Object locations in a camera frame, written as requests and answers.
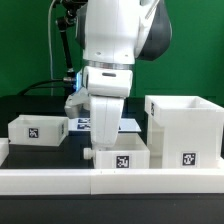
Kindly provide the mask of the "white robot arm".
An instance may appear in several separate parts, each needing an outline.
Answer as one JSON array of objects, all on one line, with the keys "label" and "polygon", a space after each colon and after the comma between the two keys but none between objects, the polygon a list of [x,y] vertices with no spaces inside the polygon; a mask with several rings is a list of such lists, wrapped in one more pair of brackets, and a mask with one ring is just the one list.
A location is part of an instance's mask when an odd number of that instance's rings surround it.
[{"label": "white robot arm", "polygon": [[106,150],[117,139],[135,61],[155,60],[169,47],[165,0],[88,0],[77,10],[76,36],[83,48],[82,84],[65,110],[73,118],[88,104],[92,147]]}]

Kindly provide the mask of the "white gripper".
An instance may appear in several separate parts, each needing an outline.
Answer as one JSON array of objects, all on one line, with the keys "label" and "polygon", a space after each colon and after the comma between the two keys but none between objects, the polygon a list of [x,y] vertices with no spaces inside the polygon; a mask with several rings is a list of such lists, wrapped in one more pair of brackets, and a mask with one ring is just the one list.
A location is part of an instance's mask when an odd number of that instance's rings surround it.
[{"label": "white gripper", "polygon": [[79,115],[82,106],[89,105],[91,143],[94,150],[105,150],[115,145],[132,77],[131,70],[86,66],[83,70],[85,84],[67,98],[64,109],[70,119]]}]

